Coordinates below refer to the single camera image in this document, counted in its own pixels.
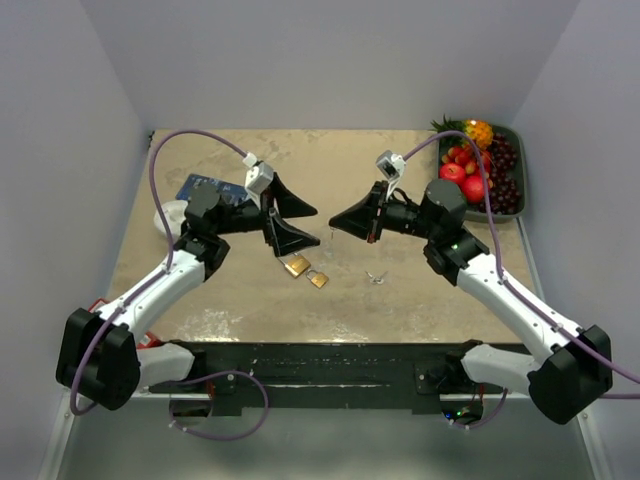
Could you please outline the large brass padlock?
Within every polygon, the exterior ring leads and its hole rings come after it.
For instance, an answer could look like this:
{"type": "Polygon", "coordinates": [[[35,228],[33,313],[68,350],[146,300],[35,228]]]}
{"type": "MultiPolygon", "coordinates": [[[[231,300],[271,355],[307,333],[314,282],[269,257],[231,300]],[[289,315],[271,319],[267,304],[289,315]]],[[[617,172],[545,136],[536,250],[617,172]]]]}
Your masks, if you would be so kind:
{"type": "Polygon", "coordinates": [[[311,268],[311,262],[301,254],[294,253],[279,258],[285,271],[293,278],[298,278],[311,268]]]}

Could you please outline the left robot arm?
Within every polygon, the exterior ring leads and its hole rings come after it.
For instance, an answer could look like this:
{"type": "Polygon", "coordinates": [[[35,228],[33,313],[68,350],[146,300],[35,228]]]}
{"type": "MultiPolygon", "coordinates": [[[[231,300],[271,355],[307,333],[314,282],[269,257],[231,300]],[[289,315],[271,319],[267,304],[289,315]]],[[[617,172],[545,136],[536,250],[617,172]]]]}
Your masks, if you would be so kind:
{"type": "Polygon", "coordinates": [[[316,213],[278,176],[238,205],[226,202],[210,183],[193,188],[181,235],[167,257],[117,299],[68,317],[57,381],[73,398],[84,396],[108,410],[121,408],[143,387],[169,383],[185,392],[200,390],[207,368],[192,350],[175,342],[140,349],[139,343],[172,305],[219,270],[230,250],[225,235],[260,231],[275,256],[287,256],[319,245],[318,238],[287,222],[316,213]]]}

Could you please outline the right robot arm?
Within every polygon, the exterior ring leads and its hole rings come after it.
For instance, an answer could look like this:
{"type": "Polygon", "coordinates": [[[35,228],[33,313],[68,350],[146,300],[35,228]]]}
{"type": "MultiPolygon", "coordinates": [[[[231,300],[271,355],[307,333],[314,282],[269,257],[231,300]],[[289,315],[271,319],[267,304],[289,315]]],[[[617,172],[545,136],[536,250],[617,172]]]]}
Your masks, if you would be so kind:
{"type": "Polygon", "coordinates": [[[527,349],[518,354],[470,343],[445,369],[452,390],[500,386],[528,396],[547,419],[564,425],[611,389],[609,335],[553,312],[500,269],[496,250],[466,229],[467,204],[455,183],[431,181],[420,203],[394,199],[387,190],[386,182],[376,182],[363,200],[333,216],[330,227],[369,243],[385,230],[426,240],[432,270],[485,305],[527,349]]]}

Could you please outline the silver key bunch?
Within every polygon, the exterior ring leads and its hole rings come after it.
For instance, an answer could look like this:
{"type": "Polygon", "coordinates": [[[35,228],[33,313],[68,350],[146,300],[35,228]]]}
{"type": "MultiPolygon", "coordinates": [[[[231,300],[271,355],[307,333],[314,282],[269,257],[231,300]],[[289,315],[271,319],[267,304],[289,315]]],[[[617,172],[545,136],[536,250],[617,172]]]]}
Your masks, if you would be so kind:
{"type": "Polygon", "coordinates": [[[380,274],[380,275],[374,275],[373,273],[366,271],[365,272],[366,276],[368,277],[368,280],[371,284],[373,285],[382,285],[385,283],[386,280],[386,276],[388,274],[387,271],[385,271],[384,273],[380,274]]]}

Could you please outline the blue blister pack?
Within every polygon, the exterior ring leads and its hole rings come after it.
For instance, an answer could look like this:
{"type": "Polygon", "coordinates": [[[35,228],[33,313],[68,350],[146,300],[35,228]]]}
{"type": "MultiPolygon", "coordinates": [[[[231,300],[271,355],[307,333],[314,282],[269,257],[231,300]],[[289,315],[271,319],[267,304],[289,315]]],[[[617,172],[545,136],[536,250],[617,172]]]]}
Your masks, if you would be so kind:
{"type": "Polygon", "coordinates": [[[231,205],[238,205],[249,199],[249,195],[241,185],[195,173],[191,173],[187,177],[182,187],[176,193],[175,199],[187,201],[190,197],[191,190],[203,184],[211,184],[215,186],[221,197],[231,205]]]}

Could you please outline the small brass padlock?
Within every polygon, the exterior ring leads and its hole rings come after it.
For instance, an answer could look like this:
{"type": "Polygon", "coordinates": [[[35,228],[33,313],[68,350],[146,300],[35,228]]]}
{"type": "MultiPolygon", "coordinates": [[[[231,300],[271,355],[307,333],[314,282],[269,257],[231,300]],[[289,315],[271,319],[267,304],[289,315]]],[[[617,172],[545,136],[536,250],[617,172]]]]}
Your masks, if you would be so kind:
{"type": "Polygon", "coordinates": [[[306,278],[318,289],[322,289],[329,282],[329,277],[325,273],[314,269],[306,272],[306,278]]]}

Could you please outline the red apple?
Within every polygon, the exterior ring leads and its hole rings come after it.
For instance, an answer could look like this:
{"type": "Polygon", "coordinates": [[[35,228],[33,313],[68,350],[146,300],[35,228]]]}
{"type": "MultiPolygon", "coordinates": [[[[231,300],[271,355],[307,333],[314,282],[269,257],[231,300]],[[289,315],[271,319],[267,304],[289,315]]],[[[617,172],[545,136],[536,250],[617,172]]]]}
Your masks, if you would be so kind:
{"type": "Polygon", "coordinates": [[[445,163],[440,167],[439,177],[461,186],[466,181],[467,174],[463,167],[455,162],[451,162],[445,163]]]}
{"type": "Polygon", "coordinates": [[[485,195],[483,178],[479,175],[468,176],[461,185],[461,191],[469,204],[479,204],[485,195]]]}

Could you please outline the white paper roll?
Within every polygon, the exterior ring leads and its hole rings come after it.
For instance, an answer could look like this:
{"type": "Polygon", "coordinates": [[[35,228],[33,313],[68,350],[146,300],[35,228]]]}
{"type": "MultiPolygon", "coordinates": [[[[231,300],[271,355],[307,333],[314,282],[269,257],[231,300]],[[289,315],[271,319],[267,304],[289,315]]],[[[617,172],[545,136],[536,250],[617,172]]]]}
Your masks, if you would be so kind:
{"type": "MultiPolygon", "coordinates": [[[[172,200],[161,205],[162,213],[169,227],[171,238],[177,240],[181,235],[181,226],[185,221],[185,209],[188,202],[185,200],[172,200]]],[[[166,235],[161,215],[155,212],[153,223],[156,230],[163,236],[166,235]]]]}

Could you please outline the grey fruit tray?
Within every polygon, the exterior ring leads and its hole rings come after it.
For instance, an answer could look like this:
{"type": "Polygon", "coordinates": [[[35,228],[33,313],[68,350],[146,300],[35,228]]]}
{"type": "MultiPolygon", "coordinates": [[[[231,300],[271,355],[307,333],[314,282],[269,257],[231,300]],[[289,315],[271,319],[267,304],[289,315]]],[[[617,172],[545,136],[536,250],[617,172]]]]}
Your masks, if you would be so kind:
{"type": "Polygon", "coordinates": [[[518,136],[518,134],[515,131],[513,131],[513,130],[507,128],[507,127],[504,127],[504,126],[493,125],[492,127],[493,127],[494,133],[498,132],[498,131],[504,132],[512,140],[514,140],[516,142],[517,147],[520,150],[521,155],[522,155],[522,166],[517,170],[517,173],[519,175],[519,180],[523,183],[523,201],[522,201],[522,205],[521,205],[522,210],[519,213],[516,213],[515,215],[508,215],[508,216],[494,215],[492,213],[492,217],[493,217],[494,222],[496,224],[502,224],[502,223],[507,223],[507,222],[509,222],[511,220],[514,220],[514,219],[520,217],[523,214],[523,212],[525,211],[526,203],[527,203],[527,171],[526,171],[526,163],[525,163],[525,152],[524,152],[524,148],[523,148],[522,143],[521,143],[521,139],[518,136]]]}

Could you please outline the dark grape bunch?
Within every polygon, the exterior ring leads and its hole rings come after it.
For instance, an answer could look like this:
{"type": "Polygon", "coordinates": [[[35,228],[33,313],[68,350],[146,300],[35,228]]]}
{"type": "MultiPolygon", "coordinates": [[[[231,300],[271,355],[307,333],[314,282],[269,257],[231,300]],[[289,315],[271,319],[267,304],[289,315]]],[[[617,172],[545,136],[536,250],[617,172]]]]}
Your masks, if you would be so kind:
{"type": "Polygon", "coordinates": [[[495,132],[486,153],[489,155],[485,170],[489,175],[491,212],[502,216],[519,213],[522,210],[523,183],[517,170],[522,166],[522,155],[516,142],[504,132],[495,132]]]}

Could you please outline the toy pineapple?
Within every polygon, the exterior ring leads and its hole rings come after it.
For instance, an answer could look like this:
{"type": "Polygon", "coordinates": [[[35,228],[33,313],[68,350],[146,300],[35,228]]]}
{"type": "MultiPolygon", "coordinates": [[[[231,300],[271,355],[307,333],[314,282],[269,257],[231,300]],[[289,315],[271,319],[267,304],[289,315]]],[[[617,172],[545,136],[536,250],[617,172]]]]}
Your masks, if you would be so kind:
{"type": "Polygon", "coordinates": [[[432,120],[431,126],[437,133],[449,130],[460,131],[481,150],[487,150],[494,138],[493,127],[489,123],[477,119],[455,120],[443,116],[441,121],[432,120]]]}

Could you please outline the red box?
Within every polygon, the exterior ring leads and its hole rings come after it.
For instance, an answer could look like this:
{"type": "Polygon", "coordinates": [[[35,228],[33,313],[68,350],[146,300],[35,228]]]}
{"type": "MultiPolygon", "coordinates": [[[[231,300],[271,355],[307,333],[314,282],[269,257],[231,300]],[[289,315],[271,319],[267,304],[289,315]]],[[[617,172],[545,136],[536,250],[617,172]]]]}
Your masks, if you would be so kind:
{"type": "MultiPolygon", "coordinates": [[[[102,307],[107,305],[108,303],[109,303],[108,300],[100,297],[97,300],[95,300],[93,304],[90,305],[88,311],[95,313],[97,311],[100,311],[102,307]]],[[[154,348],[154,347],[160,346],[162,344],[163,344],[163,341],[159,337],[154,335],[152,332],[148,331],[141,337],[137,345],[137,348],[148,349],[148,348],[154,348]]]]}

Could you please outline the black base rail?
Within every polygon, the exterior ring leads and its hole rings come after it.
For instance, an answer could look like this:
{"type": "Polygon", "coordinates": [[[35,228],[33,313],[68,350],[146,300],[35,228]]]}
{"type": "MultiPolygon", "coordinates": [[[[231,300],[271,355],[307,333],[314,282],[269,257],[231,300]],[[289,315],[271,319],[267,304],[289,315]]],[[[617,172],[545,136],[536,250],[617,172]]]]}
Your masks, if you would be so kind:
{"type": "Polygon", "coordinates": [[[214,412],[243,408],[397,409],[440,412],[440,395],[472,394],[459,364],[471,342],[444,344],[182,342],[195,356],[186,384],[167,378],[154,393],[202,394],[216,374],[214,412]]]}

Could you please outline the aluminium frame rail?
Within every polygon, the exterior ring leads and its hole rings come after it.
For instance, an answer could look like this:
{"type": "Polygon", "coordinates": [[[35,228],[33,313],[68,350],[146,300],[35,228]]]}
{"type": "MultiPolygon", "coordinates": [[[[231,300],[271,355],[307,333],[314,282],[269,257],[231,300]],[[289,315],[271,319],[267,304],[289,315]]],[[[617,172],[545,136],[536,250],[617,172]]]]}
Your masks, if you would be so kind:
{"type": "Polygon", "coordinates": [[[76,417],[62,397],[39,479],[136,479],[152,457],[164,399],[138,395],[122,409],[102,407],[76,417]]]}

